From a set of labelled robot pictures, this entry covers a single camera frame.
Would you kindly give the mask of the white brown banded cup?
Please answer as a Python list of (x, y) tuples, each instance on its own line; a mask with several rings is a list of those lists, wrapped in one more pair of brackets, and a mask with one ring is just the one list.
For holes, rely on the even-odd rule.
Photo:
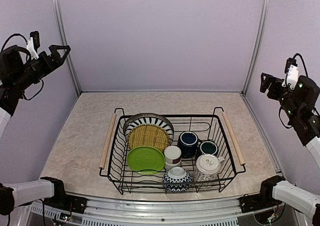
[(182, 152), (178, 146), (168, 146), (164, 150), (165, 169), (168, 171), (174, 167), (180, 167), (182, 162)]

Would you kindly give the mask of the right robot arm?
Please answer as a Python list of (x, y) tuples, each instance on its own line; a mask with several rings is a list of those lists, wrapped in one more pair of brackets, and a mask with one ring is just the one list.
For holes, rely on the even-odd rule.
[[(280, 79), (270, 74), (260, 75), (260, 92), (280, 103), (280, 110), (288, 117), (287, 129), (293, 128), (303, 146), (320, 162), (320, 115), (316, 110), (316, 101), (320, 88), (308, 77), (300, 75), (296, 53), (286, 61), (285, 78)], [(312, 220), (314, 226), (320, 224), (320, 197), (303, 190), (281, 176), (273, 176), (260, 185), (256, 204), (266, 208), (273, 201), (281, 201)]]

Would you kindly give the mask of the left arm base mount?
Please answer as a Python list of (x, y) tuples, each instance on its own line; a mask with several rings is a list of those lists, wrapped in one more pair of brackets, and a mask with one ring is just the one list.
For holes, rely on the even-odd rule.
[(44, 199), (45, 205), (70, 213), (84, 214), (88, 201), (86, 198), (67, 194), (62, 180), (52, 177), (41, 177), (40, 179), (53, 183), (53, 196)]

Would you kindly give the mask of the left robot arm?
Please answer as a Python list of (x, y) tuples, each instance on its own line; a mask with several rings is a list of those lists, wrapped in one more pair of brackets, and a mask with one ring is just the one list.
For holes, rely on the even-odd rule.
[[(4, 133), (14, 115), (19, 100), (28, 100), (25, 91), (33, 84), (44, 83), (43, 78), (61, 67), (71, 50), (68, 45), (51, 45), (50, 54), (38, 52), (38, 31), (31, 32), (25, 42), (25, 47), (3, 45), (0, 51), (1, 133)], [(17, 207), (44, 199), (61, 209), (70, 204), (70, 197), (65, 192), (63, 181), (52, 177), (0, 185), (0, 213), (3, 216), (10, 215)]]

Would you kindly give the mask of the woven bamboo plate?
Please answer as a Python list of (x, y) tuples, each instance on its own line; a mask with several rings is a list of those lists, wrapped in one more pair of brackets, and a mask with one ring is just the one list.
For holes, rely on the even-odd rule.
[(149, 146), (163, 152), (171, 144), (171, 139), (162, 127), (154, 124), (141, 124), (129, 132), (127, 142), (130, 149)]

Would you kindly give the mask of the black white striped plate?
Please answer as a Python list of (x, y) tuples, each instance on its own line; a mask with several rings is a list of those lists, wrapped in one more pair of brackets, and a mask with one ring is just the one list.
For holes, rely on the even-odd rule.
[(174, 139), (174, 127), (169, 119), (163, 115), (155, 113), (139, 113), (129, 117), (123, 126), (123, 133), (125, 138), (129, 140), (129, 133), (134, 129), (134, 127), (142, 124), (151, 124), (160, 126), (164, 129), (169, 136), (169, 142), (171, 143)]

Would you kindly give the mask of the green plastic plate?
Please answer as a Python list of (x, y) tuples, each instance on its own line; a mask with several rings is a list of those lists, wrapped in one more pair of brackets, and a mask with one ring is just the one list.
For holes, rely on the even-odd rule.
[(159, 173), (165, 166), (164, 154), (150, 146), (139, 146), (129, 151), (126, 157), (128, 167), (141, 175)]

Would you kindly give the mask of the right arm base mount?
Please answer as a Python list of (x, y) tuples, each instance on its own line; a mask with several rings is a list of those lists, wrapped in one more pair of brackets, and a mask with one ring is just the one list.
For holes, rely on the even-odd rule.
[(273, 176), (264, 181), (260, 185), (260, 191), (257, 194), (245, 194), (239, 198), (239, 204), (242, 213), (259, 211), (273, 206), (279, 206), (282, 201), (276, 200), (272, 197), (273, 187), (284, 181), (282, 176)]

